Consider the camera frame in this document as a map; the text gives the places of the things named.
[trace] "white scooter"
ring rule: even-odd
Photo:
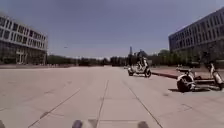
[[[196,87],[199,87],[199,85],[209,84],[218,87],[221,91],[223,89],[224,82],[219,73],[215,70],[213,63],[210,63],[210,66],[210,73],[212,76],[212,79],[210,80],[203,80],[200,77],[195,77],[195,73],[191,69],[177,69],[184,73],[177,78],[178,90],[180,92],[189,92]]]
[[[138,66],[131,66],[128,68],[129,76],[133,76],[134,74],[144,74],[145,77],[150,77],[152,75],[149,65],[147,64],[146,59],[144,59],[144,66],[140,64]]]

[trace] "pavement joint line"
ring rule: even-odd
[[[127,83],[123,80],[124,85],[132,92],[132,94],[135,95],[136,99],[141,103],[141,105],[145,108],[145,110],[152,116],[152,118],[156,121],[156,123],[159,125],[160,128],[163,128],[163,126],[160,124],[158,119],[152,114],[152,112],[149,111],[149,109],[144,105],[144,103],[139,99],[139,97],[134,93],[134,91],[127,85]]]
[[[78,92],[80,92],[81,88],[78,88],[78,90],[73,93],[70,97],[68,97],[67,99],[65,99],[64,101],[62,101],[61,103],[59,103],[57,106],[55,106],[54,108],[52,108],[50,111],[43,113],[43,115],[40,116],[40,118],[38,120],[36,120],[34,123],[32,123],[31,125],[28,126],[28,128],[34,126],[37,122],[39,122],[41,119],[43,119],[45,116],[47,116],[49,113],[51,113],[52,111],[54,111],[55,109],[57,109],[59,106],[61,106],[63,103],[65,103],[66,101],[68,101],[69,99],[71,99],[73,96],[75,96]]]
[[[105,91],[104,91],[104,94],[103,94],[102,103],[100,105],[100,111],[98,113],[97,124],[96,124],[95,128],[97,128],[99,126],[99,123],[100,123],[100,121],[99,121],[100,120],[100,115],[101,115],[101,111],[102,111],[102,108],[103,108],[103,104],[104,104],[104,100],[105,100],[105,96],[106,96],[108,85],[109,85],[109,80],[107,80],[107,83],[106,83],[106,87],[105,87]]]
[[[49,94],[48,92],[54,92],[54,91],[56,91],[56,90],[63,89],[63,88],[65,88],[66,86],[67,86],[67,85],[63,85],[62,87],[54,88],[54,89],[51,89],[51,90],[49,90],[49,91],[43,92],[43,93],[41,93],[41,94],[39,94],[39,95],[30,97],[30,98],[28,98],[28,99],[26,99],[26,100],[23,100],[23,101],[21,101],[21,102],[19,102],[19,103],[16,103],[16,104],[12,105],[12,106],[9,106],[9,107],[0,109],[0,112],[1,112],[1,111],[4,111],[4,110],[7,110],[7,109],[11,109],[11,108],[17,107],[17,106],[20,105],[20,104],[26,103],[26,102],[31,101],[31,100],[33,100],[33,99],[36,99],[36,98],[38,98],[38,97],[47,95],[47,94]]]
[[[175,112],[169,112],[169,113],[166,113],[166,114],[159,115],[158,117],[163,117],[163,116],[167,116],[167,115],[173,115],[173,114],[176,114],[176,113],[181,113],[181,112],[185,112],[185,111],[189,111],[189,110],[192,110],[192,108],[186,108],[184,110],[179,110],[179,111],[175,111]]]
[[[100,122],[140,122],[141,120],[99,120]]]
[[[197,106],[197,107],[191,107],[190,110],[193,110],[193,111],[195,111],[195,112],[197,112],[197,113],[199,113],[199,114],[201,114],[201,115],[203,115],[203,116],[206,116],[207,118],[210,118],[210,119],[212,119],[212,120],[214,120],[214,121],[216,121],[216,122],[218,122],[218,123],[224,124],[224,122],[219,121],[219,120],[217,120],[216,118],[211,117],[210,115],[205,114],[205,113],[200,112],[200,111],[198,111],[197,109],[195,109],[195,108],[198,108],[198,107],[200,107],[200,106]]]

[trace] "building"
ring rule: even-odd
[[[0,62],[45,64],[48,37],[0,12]]]
[[[211,53],[224,58],[224,7],[169,36],[170,51],[186,52],[188,57]]]

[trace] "sky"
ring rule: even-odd
[[[48,53],[127,56],[168,49],[168,36],[224,0],[0,0],[0,11],[48,35]]]

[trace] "concrete pavement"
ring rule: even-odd
[[[6,128],[223,128],[224,93],[179,93],[176,81],[113,67],[0,70]]]

